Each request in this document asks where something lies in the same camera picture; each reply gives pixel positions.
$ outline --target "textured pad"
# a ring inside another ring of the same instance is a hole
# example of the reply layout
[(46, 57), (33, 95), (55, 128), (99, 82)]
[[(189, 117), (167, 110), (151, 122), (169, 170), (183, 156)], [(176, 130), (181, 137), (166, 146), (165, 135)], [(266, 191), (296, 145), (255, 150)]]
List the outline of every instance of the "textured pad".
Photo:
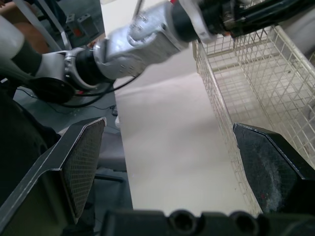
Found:
[(94, 180), (103, 130), (102, 122), (87, 127), (63, 167), (63, 176), (76, 217), (80, 217), (83, 212)]
[(235, 124), (233, 131), (262, 211), (310, 213), (315, 203), (312, 167), (280, 134), (243, 124)]

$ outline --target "wire basket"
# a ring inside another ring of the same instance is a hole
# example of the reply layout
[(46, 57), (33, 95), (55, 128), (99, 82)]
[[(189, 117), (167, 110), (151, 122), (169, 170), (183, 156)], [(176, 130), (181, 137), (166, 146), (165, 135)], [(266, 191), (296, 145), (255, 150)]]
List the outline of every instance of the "wire basket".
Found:
[[(315, 169), (315, 70), (281, 27), (195, 43), (197, 70), (252, 214), (260, 207), (232, 131), (240, 122), (275, 131)], [(315, 61), (315, 54), (310, 61)]]

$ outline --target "bolt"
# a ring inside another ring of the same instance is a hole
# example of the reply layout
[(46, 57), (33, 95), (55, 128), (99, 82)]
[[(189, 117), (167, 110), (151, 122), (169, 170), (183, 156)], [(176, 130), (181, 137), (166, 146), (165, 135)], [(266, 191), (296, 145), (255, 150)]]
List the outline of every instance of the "bolt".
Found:
[(166, 25), (165, 25), (165, 24), (161, 24), (161, 28), (162, 28), (163, 30), (166, 30)]
[(146, 23), (148, 21), (148, 18), (146, 18), (145, 16), (140, 16), (141, 20)]

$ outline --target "white table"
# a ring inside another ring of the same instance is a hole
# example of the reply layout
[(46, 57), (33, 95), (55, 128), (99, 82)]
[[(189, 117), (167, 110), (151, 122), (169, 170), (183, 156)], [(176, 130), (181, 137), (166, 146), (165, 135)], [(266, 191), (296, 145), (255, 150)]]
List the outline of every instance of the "white table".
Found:
[[(130, 21), (135, 3), (102, 5), (106, 35)], [(116, 100), (135, 209), (248, 210), (191, 49), (150, 66)]]

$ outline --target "robotic arm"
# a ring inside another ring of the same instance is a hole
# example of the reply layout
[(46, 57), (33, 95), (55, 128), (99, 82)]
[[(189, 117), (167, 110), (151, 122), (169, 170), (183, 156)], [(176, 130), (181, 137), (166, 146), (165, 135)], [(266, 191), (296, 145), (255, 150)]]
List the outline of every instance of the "robotic arm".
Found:
[(0, 16), (0, 75), (20, 81), (46, 101), (65, 103), (77, 90), (136, 76), (151, 64), (166, 61), (200, 39), (217, 34), (237, 37), (284, 21), (315, 5), (309, 0), (266, 0), (246, 7), (244, 0), (169, 1), (140, 12), (130, 25), (112, 32), (92, 50), (40, 55), (23, 35)]

